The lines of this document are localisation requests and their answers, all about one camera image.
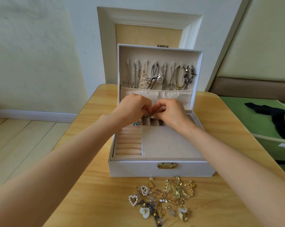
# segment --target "hand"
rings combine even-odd
[[[121,122],[121,127],[125,127],[149,113],[152,113],[152,101],[132,93],[126,96],[111,114]]]
[[[153,106],[153,111],[155,119],[163,120],[177,132],[180,132],[180,129],[186,127],[188,124],[194,125],[182,103],[176,99],[160,99]]]

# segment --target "blue gemstone earring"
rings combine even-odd
[[[140,125],[140,122],[137,121],[136,123],[133,123],[132,125],[133,125],[133,126],[138,126],[138,125]]]

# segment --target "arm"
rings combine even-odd
[[[131,94],[109,115],[0,187],[0,226],[42,226],[106,141],[152,112],[151,100]]]
[[[264,226],[285,226],[285,180],[194,125],[181,102],[161,99],[153,111],[199,150]]]

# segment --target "black cloth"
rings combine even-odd
[[[266,105],[256,105],[254,103],[245,103],[245,106],[253,109],[256,113],[270,115],[272,117],[272,122],[275,125],[278,134],[285,139],[285,110],[275,107],[269,107]]]

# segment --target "white leather box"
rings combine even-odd
[[[118,100],[119,102],[131,93],[143,95],[152,100],[154,105],[160,98],[175,98],[181,101],[190,119],[202,127],[197,116],[193,112],[193,106],[200,75],[203,51],[187,49],[174,49],[163,47],[149,47],[118,44]],[[153,88],[141,89],[127,86],[123,82],[133,79],[133,64],[141,64],[142,75],[145,60],[148,61],[146,75],[152,77],[154,62],[161,66],[167,64],[164,90],[162,84],[154,82]],[[169,90],[169,83],[173,70],[178,66],[178,83],[182,81],[184,69],[192,65],[195,74],[192,83],[186,90],[177,90],[175,83]],[[203,158],[203,156],[182,136],[166,126],[162,121],[143,118],[140,126],[128,126],[116,133],[112,138],[108,164],[111,177],[163,177],[163,176],[212,176],[215,169]]]

